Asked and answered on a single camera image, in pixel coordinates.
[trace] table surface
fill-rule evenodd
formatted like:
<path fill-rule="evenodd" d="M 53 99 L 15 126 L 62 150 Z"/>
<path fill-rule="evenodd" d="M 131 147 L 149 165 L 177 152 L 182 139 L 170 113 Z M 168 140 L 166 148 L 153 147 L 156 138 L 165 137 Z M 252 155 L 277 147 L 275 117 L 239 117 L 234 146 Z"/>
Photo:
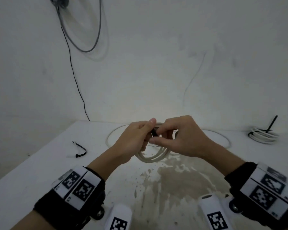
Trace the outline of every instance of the table surface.
<path fill-rule="evenodd" d="M 76 165 L 87 165 L 107 150 L 105 139 L 122 124 L 77 121 L 0 180 L 0 229 L 10 229 L 28 214 L 36 201 L 50 190 L 51 183 Z M 123 127 L 109 137 L 113 144 Z M 288 135 L 275 145 L 255 142 L 240 131 L 218 131 L 231 141 L 229 149 L 246 161 L 273 167 L 288 176 Z M 224 140 L 213 135 L 215 141 Z M 79 153 L 72 141 L 85 147 Z M 146 154 L 155 152 L 148 147 Z M 132 229 L 208 229 L 197 199 L 209 192 L 220 197 L 228 184 L 212 166 L 199 158 L 171 153 L 157 163 L 142 163 L 136 157 L 119 166 L 106 182 L 105 206 L 124 203 L 133 210 Z M 243 216 L 232 220 L 235 229 L 261 228 Z M 93 229 L 90 221 L 84 229 Z"/>

